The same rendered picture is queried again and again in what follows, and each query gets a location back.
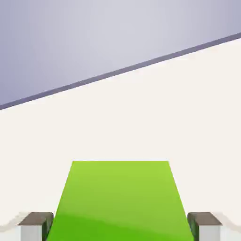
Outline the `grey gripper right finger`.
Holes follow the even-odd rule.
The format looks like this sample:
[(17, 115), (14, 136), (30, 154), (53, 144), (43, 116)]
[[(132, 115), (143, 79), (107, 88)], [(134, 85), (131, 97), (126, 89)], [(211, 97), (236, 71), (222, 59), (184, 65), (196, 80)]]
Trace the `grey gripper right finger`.
[(194, 241), (241, 241), (241, 225), (216, 212), (189, 212), (187, 220)]

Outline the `small green cube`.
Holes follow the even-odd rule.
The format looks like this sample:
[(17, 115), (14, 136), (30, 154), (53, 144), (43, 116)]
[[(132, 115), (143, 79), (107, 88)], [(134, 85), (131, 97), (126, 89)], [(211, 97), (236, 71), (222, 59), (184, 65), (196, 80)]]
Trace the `small green cube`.
[(194, 241), (167, 161), (74, 161), (48, 241)]

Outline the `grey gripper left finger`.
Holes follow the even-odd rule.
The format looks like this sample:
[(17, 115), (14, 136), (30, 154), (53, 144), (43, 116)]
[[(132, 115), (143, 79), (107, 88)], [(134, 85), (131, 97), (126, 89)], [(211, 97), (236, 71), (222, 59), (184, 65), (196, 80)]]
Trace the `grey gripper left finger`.
[(0, 225), (0, 241), (47, 241), (53, 219), (52, 212), (20, 212)]

